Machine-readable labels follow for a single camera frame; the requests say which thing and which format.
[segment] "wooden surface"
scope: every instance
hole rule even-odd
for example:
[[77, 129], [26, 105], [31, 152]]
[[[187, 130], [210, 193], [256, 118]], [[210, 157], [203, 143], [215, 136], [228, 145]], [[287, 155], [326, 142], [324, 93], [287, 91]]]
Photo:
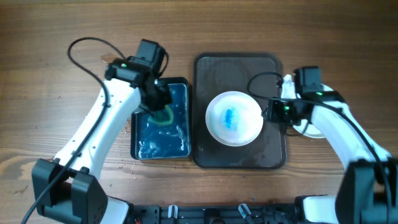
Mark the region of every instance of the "wooden surface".
[[[170, 54], [165, 76], [190, 82], [202, 52], [273, 52], [284, 73], [319, 65], [323, 82], [398, 156], [396, 1], [34, 2], [0, 6], [0, 223], [21, 221], [34, 201], [32, 166], [67, 143], [100, 90], [65, 53], [83, 36], [106, 39], [126, 55], [141, 38], [160, 42]], [[110, 52], [91, 41], [73, 49], [100, 76], [100, 57]], [[143, 163], [130, 157], [129, 128], [111, 148], [100, 182], [107, 194], [135, 204], [292, 202], [298, 195], [337, 193], [343, 175], [326, 140], [303, 137], [289, 138], [288, 162], [271, 172]], [[36, 212], [30, 221], [53, 222]]]

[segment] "white plate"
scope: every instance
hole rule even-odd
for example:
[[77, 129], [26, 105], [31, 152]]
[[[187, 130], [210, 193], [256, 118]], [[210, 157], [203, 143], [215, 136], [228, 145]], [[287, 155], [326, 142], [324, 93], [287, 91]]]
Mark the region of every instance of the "white plate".
[[260, 134], [264, 122], [258, 103], [245, 93], [228, 91], [216, 96], [206, 110], [210, 134], [227, 146], [244, 146]]
[[[328, 87], [327, 85], [323, 85], [323, 91], [333, 91], [332, 88]], [[301, 120], [301, 125], [293, 125], [293, 128], [299, 132], [302, 133], [304, 131], [305, 125], [307, 125], [307, 120], [302, 119]], [[310, 138], [324, 138], [325, 136], [312, 124], [308, 125], [307, 130], [303, 133], [306, 137]]]

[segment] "black tray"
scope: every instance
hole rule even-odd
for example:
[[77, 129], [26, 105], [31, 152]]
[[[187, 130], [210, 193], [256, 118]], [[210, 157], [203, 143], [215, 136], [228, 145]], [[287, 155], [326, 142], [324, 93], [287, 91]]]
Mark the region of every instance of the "black tray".
[[[191, 147], [191, 139], [190, 139], [190, 133], [191, 133], [191, 129], [190, 129], [190, 127], [191, 127], [191, 125], [190, 125], [190, 117], [191, 117], [191, 111], [190, 111], [190, 88], [189, 88], [189, 83], [188, 83], [188, 81], [187, 81], [187, 79], [186, 78], [184, 78], [184, 77], [172, 77], [172, 78], [160, 78], [160, 79], [158, 79], [158, 82], [160, 83], [160, 84], [184, 84], [185, 85], [185, 87], [186, 87], [186, 91], [185, 91], [185, 94], [186, 94], [186, 106], [185, 106], [185, 108], [187, 109], [187, 112], [186, 112], [186, 116], [187, 117], [185, 117], [185, 119], [187, 119], [188, 121], [187, 122], [184, 122], [184, 124], [186, 125], [186, 126], [184, 126], [184, 124], [181, 126], [181, 128], [182, 128], [182, 131], [185, 133], [185, 134], [187, 134], [187, 138], [186, 138], [186, 147], [187, 147], [187, 151], [183, 151], [183, 152], [179, 152], [179, 150], [178, 151], [176, 151], [174, 148], [170, 148], [170, 146], [169, 146], [169, 142], [168, 142], [168, 140], [169, 139], [167, 139], [167, 140], [164, 140], [163, 139], [163, 141], [161, 141], [161, 142], [158, 142], [157, 143], [157, 145], [158, 145], [158, 147], [159, 147], [159, 152], [155, 155], [155, 156], [150, 156], [150, 157], [140, 157], [139, 156], [139, 150], [137, 150], [138, 149], [138, 147], [139, 147], [139, 140], [138, 140], [138, 137], [137, 137], [137, 134], [138, 134], [138, 132], [139, 131], [142, 131], [142, 130], [140, 130], [140, 129], [142, 129], [142, 128], [146, 128], [146, 127], [139, 127], [139, 123], [138, 123], [138, 119], [139, 119], [139, 117], [140, 116], [142, 116], [142, 114], [146, 114], [145, 112], [142, 112], [142, 114], [132, 114], [131, 115], [131, 146], [130, 146], [130, 155], [131, 155], [131, 157], [133, 158], [133, 159], [138, 159], [138, 160], [141, 160], [141, 159], [176, 159], [176, 158], [187, 158], [187, 157], [189, 157], [190, 156], [190, 154], [191, 154], [191, 151], [192, 151], [192, 147]], [[174, 95], [174, 93], [172, 92], [172, 98], [173, 99], [175, 99], [175, 95]], [[181, 114], [174, 114], [174, 121], [176, 121], [176, 119], [177, 119], [177, 117], [176, 116], [181, 116]]]
[[[260, 135], [251, 143], [225, 146], [211, 136], [205, 123], [210, 101], [226, 91], [247, 93], [249, 79], [259, 72], [281, 72], [278, 59], [269, 53], [204, 53], [195, 60], [192, 91], [192, 150], [198, 167], [210, 169], [281, 168], [287, 160], [283, 127], [264, 120]], [[258, 77], [252, 91], [264, 96], [280, 96], [277, 77]], [[262, 110], [267, 100], [255, 98]]]

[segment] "black and white robotic arm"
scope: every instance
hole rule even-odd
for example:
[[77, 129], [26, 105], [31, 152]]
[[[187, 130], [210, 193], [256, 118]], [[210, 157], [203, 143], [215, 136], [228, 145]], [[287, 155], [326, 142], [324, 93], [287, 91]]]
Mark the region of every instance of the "black and white robotic arm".
[[[110, 102], [104, 117], [80, 151], [78, 157], [69, 166], [63, 178], [38, 203], [37, 211], [40, 215], [64, 223], [135, 224], [136, 219], [131, 212], [133, 209], [132, 204], [107, 196], [98, 183], [98, 179], [100, 178], [106, 155], [131, 113], [141, 110], [142, 107], [146, 110], [156, 111], [171, 103], [169, 89], [166, 86], [157, 84], [157, 78], [161, 75], [159, 70], [164, 55], [165, 50], [157, 43], [143, 40], [135, 57], [129, 57], [127, 60], [116, 59], [108, 65], [104, 84], [109, 91]], [[340, 108], [340, 112], [345, 114], [355, 124], [368, 143], [373, 146], [378, 158], [381, 161], [389, 160], [391, 155], [366, 134], [355, 121], [348, 105], [341, 100], [341, 97], [332, 97], [323, 92], [322, 89], [317, 90], [317, 88], [312, 88], [309, 91], [311, 94], [307, 94], [305, 90], [311, 89], [312, 83], [306, 85], [305, 82], [301, 82], [297, 86], [298, 81], [295, 81], [296, 83], [283, 83], [283, 91], [301, 93], [302, 99], [315, 101], [319, 101], [320, 98], [311, 98], [313, 96], [312, 93], [318, 93], [316, 94], [318, 96], [325, 94], [323, 98], [327, 100], [321, 100], [321, 103]], [[37, 161], [32, 170], [32, 181], [36, 198], [42, 194], [44, 188], [51, 183], [57, 172], [71, 159], [77, 147], [96, 122], [103, 105], [104, 90], [102, 89], [86, 119], [67, 145], [55, 155], [54, 161], [49, 162], [42, 159]], [[269, 100], [268, 112], [264, 119], [271, 122], [293, 124], [302, 118], [311, 121], [325, 135], [347, 172], [352, 169], [353, 163], [364, 160], [368, 162], [364, 166], [372, 168], [370, 172], [377, 174], [377, 172], [373, 171], [374, 165], [372, 165], [375, 157], [364, 143], [363, 138], [346, 119], [343, 119], [335, 111], [319, 105], [303, 105], [303, 102], [299, 102], [299, 100]], [[356, 173], [354, 178], [358, 179], [359, 175], [362, 174]], [[74, 178], [72, 184], [65, 182], [69, 177]], [[372, 178], [368, 177], [367, 180], [368, 183], [363, 183], [366, 186], [370, 184]], [[361, 194], [355, 193], [358, 194], [355, 195], [356, 197], [363, 196], [363, 192]], [[359, 207], [355, 207], [357, 202], [352, 202], [357, 200], [357, 198], [346, 198], [349, 206], [346, 210], [348, 213], [355, 213], [354, 215], [347, 215], [344, 212], [340, 213], [336, 206], [342, 200], [339, 195], [337, 198], [334, 196], [306, 197], [302, 202], [302, 214], [304, 214], [304, 218], [308, 222], [325, 223], [351, 223], [350, 221], [357, 218], [358, 214], [359, 216], [362, 215], [362, 210]], [[398, 220], [398, 217], [390, 214], [389, 219]]]

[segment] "green object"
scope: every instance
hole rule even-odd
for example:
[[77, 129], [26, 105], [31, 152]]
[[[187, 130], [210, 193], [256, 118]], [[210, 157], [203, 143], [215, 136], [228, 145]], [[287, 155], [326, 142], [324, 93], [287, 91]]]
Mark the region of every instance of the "green object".
[[174, 113], [169, 105], [166, 105], [163, 110], [153, 112], [153, 116], [148, 117], [148, 122], [157, 124], [159, 126], [166, 126], [172, 124], [174, 121]]

